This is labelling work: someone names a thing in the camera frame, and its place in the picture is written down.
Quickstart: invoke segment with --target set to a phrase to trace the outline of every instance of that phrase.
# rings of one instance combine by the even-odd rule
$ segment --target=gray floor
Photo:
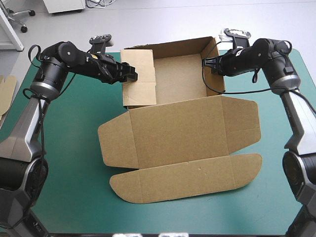
[[[117,0],[106,9],[58,15],[48,14],[42,0],[10,0],[7,6],[37,13],[22,18],[27,33],[14,26],[25,50],[0,51],[0,74],[17,76],[19,85],[30,65],[28,49],[35,43],[45,48],[70,40],[87,50],[91,36],[112,34],[115,45],[108,51],[114,52],[132,45],[216,36],[224,27],[250,31],[251,43],[260,37],[291,41],[316,80],[316,1]]]

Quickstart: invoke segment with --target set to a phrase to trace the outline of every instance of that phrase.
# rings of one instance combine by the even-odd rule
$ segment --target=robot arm
[[[38,46],[40,66],[30,87],[36,96],[30,98],[11,134],[0,143],[0,226],[12,237],[50,236],[30,207],[35,205],[48,174],[43,139],[42,144],[38,141],[40,132],[43,134],[43,118],[50,102],[60,95],[68,73],[109,84],[137,80],[134,67],[105,53],[110,40],[111,35],[92,37],[88,52],[71,42],[57,43],[42,53]]]
[[[283,102],[293,131],[292,137],[285,145],[288,151],[283,157],[283,169],[296,200],[303,204],[303,207],[289,227],[287,235],[295,237],[315,236],[315,111],[299,91],[301,80],[288,58],[291,51],[290,42],[258,39],[252,46],[247,46],[249,45],[248,38],[240,38],[235,34],[233,49],[222,56],[204,59],[203,65],[211,67],[212,73],[229,77],[254,71],[255,78],[258,71],[263,70],[272,92],[279,95]]]

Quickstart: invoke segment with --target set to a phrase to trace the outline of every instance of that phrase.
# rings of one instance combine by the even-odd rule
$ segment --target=cardboard piece
[[[205,57],[215,57],[219,55],[216,47],[216,41],[213,37],[204,37],[198,39],[188,39],[182,41],[148,44],[127,48],[121,51],[122,62],[128,62],[136,67],[137,73],[140,63],[148,59],[148,64],[153,62],[156,73],[156,90],[147,85],[145,90],[142,86],[136,86],[142,83],[143,78],[149,76],[139,75],[141,82],[132,82],[129,87],[123,85],[123,104],[129,109],[147,105],[166,104],[190,99],[202,98],[217,93],[206,88],[202,81],[201,61]],[[205,70],[205,80],[208,84],[217,90],[224,90],[224,80],[222,76],[210,73]]]
[[[157,101],[153,51],[126,49],[120,51],[120,56],[122,62],[133,65],[138,74],[136,82],[124,82],[122,84],[123,105],[155,105]]]
[[[207,158],[114,175],[110,185],[128,202],[165,201],[241,188],[261,164],[259,154]]]
[[[144,169],[222,157],[260,140],[258,106],[219,95],[149,106],[101,125],[98,134],[108,166]]]
[[[5,80],[0,76],[0,120],[11,106],[12,96],[16,86],[16,78],[8,76]]]

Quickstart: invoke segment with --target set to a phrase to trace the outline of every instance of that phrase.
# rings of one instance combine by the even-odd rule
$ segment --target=black robot arm segment
[[[83,52],[71,42],[59,42],[46,48],[40,54],[40,60],[42,65],[60,64],[68,72],[96,78],[104,83],[137,80],[135,68],[128,63],[119,63],[113,56],[106,53]],[[41,74],[38,74],[36,78],[41,80]]]
[[[212,73],[223,76],[237,76],[262,68],[269,85],[279,78],[297,75],[288,58],[291,45],[284,40],[258,39],[251,47],[231,49],[222,56],[207,58],[205,66]]]

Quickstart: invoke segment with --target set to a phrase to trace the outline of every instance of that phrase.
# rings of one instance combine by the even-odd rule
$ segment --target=chair wheel
[[[26,27],[26,26],[22,26],[21,27],[21,32],[22,33],[25,33],[25,32],[27,32],[28,31],[28,28]]]

